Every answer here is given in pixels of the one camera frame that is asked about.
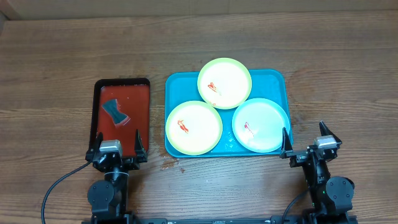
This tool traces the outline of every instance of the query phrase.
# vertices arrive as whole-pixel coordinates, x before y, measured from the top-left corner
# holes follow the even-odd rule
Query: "white plate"
[[[223,123],[218,112],[202,101],[188,101],[172,110],[166,135],[181,153],[197,156],[212,150],[221,138]]]
[[[218,109],[242,104],[251,91],[249,70],[237,60],[218,58],[208,62],[198,76],[200,96]]]
[[[290,132],[285,111],[275,102],[263,98],[247,100],[232,118],[236,139],[254,152],[272,152],[282,146],[282,128]]]

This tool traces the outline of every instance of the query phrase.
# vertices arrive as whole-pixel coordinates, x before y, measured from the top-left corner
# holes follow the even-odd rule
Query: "green-rimmed plate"
[[[166,136],[181,153],[197,156],[212,150],[221,138],[223,123],[218,112],[202,101],[188,101],[172,110]]]
[[[239,61],[218,58],[208,62],[199,73],[200,96],[218,109],[232,109],[241,105],[251,91],[249,70]]]

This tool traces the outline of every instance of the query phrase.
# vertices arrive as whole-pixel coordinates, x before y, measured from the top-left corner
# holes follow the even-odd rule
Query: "blue tray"
[[[265,98],[276,102],[287,114],[290,122],[289,106],[287,104],[285,81],[281,73],[273,69],[249,70],[252,78],[252,90],[249,98]],[[199,72],[180,72],[169,76],[165,87],[165,123],[171,111],[181,103],[190,100],[203,101],[199,95],[197,80]],[[280,153],[280,148],[268,152],[257,153],[243,147],[232,131],[232,117],[235,109],[219,110],[216,109],[223,120],[223,133],[219,143],[210,152],[199,156],[189,156],[178,152],[167,139],[166,133],[164,145],[170,155],[177,158],[188,157],[220,157],[220,156],[261,156],[276,155]],[[289,133],[290,142],[293,144],[292,131]]]

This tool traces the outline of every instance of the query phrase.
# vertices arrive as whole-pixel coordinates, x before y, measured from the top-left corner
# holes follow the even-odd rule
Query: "plate rim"
[[[213,105],[211,104],[210,101],[208,101],[207,99],[205,99],[203,97],[202,91],[200,89],[200,80],[202,78],[202,76],[204,75],[205,71],[207,69],[209,69],[211,66],[213,66],[214,64],[217,63],[221,63],[221,62],[227,62],[227,63],[232,63],[233,65],[236,65],[237,67],[239,67],[243,73],[245,74],[245,76],[248,78],[248,92],[246,93],[245,97],[243,98],[243,100],[241,100],[239,103],[233,105],[233,106],[217,106],[217,105]],[[198,76],[198,81],[197,81],[197,87],[198,87],[198,91],[199,91],[199,95],[200,97],[209,105],[211,105],[214,108],[217,109],[221,109],[221,110],[229,110],[229,109],[233,109],[236,108],[240,105],[242,105],[248,98],[251,92],[251,88],[252,88],[252,80],[251,80],[251,75],[250,72],[248,70],[248,68],[246,68],[241,62],[239,62],[238,60],[232,59],[232,58],[216,58],[214,60],[209,61],[205,66],[203,66],[203,68],[200,70],[199,72],[199,76]]]
[[[234,133],[236,140],[238,140],[238,142],[239,142],[243,147],[245,147],[246,149],[248,149],[248,150],[250,150],[250,151],[252,151],[252,152],[267,153],[267,152],[275,151],[275,150],[279,149],[280,146],[271,148],[271,149],[269,149],[269,150],[267,150],[267,151],[260,151],[260,150],[257,150],[257,149],[248,148],[247,145],[244,144],[244,143],[241,141],[241,139],[238,137],[238,135],[236,134],[236,130],[235,130],[235,125],[234,125],[234,123],[235,123],[237,114],[239,113],[239,111],[242,110],[242,108],[244,107],[245,104],[252,103],[253,101],[263,101],[263,102],[266,102],[267,104],[273,106],[274,108],[276,108],[277,111],[279,111],[279,112],[280,112],[280,111],[283,111],[282,117],[284,116],[284,120],[286,120],[286,122],[287,122],[287,124],[286,124],[286,131],[287,131],[287,134],[290,133],[290,121],[289,121],[289,117],[287,116],[287,113],[285,112],[285,110],[284,110],[281,106],[279,106],[277,103],[273,102],[272,100],[268,100],[268,99],[266,99],[266,98],[252,98],[252,99],[250,99],[250,100],[246,100],[243,104],[241,104],[238,108],[236,108],[236,110],[235,110],[235,112],[234,112],[234,115],[233,115],[233,117],[232,117],[232,122],[231,122],[231,125],[232,125],[232,132]]]
[[[216,119],[218,120],[218,123],[220,125],[220,133],[217,137],[217,140],[206,150],[204,151],[200,151],[200,152],[196,152],[196,153],[192,153],[189,151],[186,151],[184,149],[179,149],[179,147],[177,147],[177,145],[174,143],[173,139],[169,138],[170,136],[170,122],[169,120],[171,119],[171,117],[183,106],[190,106],[190,105],[200,105],[203,106],[207,109],[209,109],[215,116]],[[165,130],[166,130],[166,138],[169,140],[170,144],[178,151],[181,152],[182,154],[186,154],[189,156],[198,156],[198,155],[202,155],[204,153],[207,153],[209,151],[211,151],[212,149],[214,149],[214,147],[219,143],[220,139],[221,139],[221,135],[223,133],[223,120],[221,119],[220,114],[217,112],[216,109],[214,109],[214,107],[212,107],[211,105],[209,105],[208,103],[205,103],[203,101],[198,101],[198,100],[190,100],[190,101],[186,101],[183,102],[181,104],[179,104],[178,106],[176,106],[169,114],[169,116],[166,119],[166,126],[165,126]]]

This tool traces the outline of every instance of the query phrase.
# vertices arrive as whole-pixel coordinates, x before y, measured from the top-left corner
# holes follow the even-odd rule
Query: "wooden table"
[[[0,223],[40,223],[43,196],[82,165],[93,86],[100,78],[151,82],[149,162],[131,172],[140,217],[269,217],[305,188],[277,156],[174,159],[164,147],[164,85],[231,57],[283,73],[295,149],[324,120],[342,140],[332,175],[356,184],[360,223],[398,221],[398,11],[6,22],[0,36]],[[91,215],[92,167],[59,184],[47,223]],[[292,213],[311,207],[307,197]]]

